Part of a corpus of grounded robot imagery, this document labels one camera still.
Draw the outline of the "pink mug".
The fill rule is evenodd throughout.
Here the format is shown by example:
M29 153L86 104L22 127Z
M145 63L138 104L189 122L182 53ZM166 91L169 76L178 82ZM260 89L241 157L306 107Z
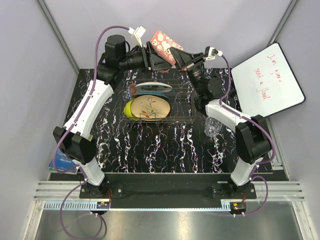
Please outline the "pink mug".
M155 50L155 52L164 60L166 60L168 63L170 63L171 66L174 66L176 64L176 60L174 59L170 51L170 48L174 47L179 50L184 49L181 45L179 45L177 42L172 40L168 35L166 35L161 30L157 30L155 32L155 34L150 40L150 43L152 44L152 47Z

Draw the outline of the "white watermelon plate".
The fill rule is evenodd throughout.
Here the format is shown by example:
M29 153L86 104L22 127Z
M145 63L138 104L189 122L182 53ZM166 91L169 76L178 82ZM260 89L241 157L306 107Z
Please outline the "white watermelon plate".
M143 82L135 86L135 89L141 91L153 91L159 93L168 93L173 90L172 86L162 82Z

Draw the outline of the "teal scalloped plate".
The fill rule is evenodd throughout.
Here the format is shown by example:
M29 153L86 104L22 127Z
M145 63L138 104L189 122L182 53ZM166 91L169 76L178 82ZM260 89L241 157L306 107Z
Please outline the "teal scalloped plate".
M135 99L137 97L140 97L140 96L145 96L145 95L150 95L150 96L155 96L155 97L159 97L161 99L164 99L164 100L169 100L170 98L168 96L166 96L164 93L162 92L157 92L157 91L149 91L149 90L143 90L143 91L139 91L139 92L136 92L134 93L131 98L132 99Z

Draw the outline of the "red patterned bowl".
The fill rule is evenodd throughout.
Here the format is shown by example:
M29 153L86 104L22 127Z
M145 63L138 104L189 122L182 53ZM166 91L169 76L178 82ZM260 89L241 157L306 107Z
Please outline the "red patterned bowl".
M137 92L136 90L136 84L135 83L131 83L126 91L126 97L127 99L131 99L133 97L133 95Z

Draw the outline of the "peach bird plate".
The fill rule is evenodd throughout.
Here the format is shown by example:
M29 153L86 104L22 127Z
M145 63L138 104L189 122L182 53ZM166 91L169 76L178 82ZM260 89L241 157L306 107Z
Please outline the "peach bird plate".
M130 110L135 117L151 121L167 117L171 111L171 106L160 97L142 95L133 100Z

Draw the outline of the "yellow-green bowl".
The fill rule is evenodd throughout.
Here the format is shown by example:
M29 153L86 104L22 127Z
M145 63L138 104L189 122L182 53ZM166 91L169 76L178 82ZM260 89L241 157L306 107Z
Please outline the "yellow-green bowl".
M135 116L132 114L132 111L131 111L132 103L133 103L133 100L130 100L129 102L127 102L123 110L124 115L127 116L128 118L135 118Z

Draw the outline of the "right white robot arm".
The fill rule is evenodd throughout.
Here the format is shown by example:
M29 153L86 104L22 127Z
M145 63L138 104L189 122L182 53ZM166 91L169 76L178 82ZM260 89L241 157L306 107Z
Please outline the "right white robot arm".
M249 116L223 102L228 92L222 91L216 77L206 75L204 67L205 61L213 60L216 56L222 57L221 51L210 46L200 53L189 53L175 47L169 50L175 67L187 73L197 93L196 109L221 122L235 134L238 160L223 191L232 198L239 198L259 166L272 161L266 159L267 155L276 153L266 119L261 115Z

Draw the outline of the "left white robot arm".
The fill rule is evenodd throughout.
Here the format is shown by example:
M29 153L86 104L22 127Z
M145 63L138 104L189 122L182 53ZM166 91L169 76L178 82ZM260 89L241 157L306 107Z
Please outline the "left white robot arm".
M97 198L108 193L105 174L96 160L97 141L91 135L93 124L105 102L112 96L125 71L167 70L175 64L170 52L173 45L166 39L154 37L145 45L130 48L125 37L111 35L104 45L104 52L95 59L93 79L73 113L63 127L56 127L53 136L61 150L84 175L90 192Z

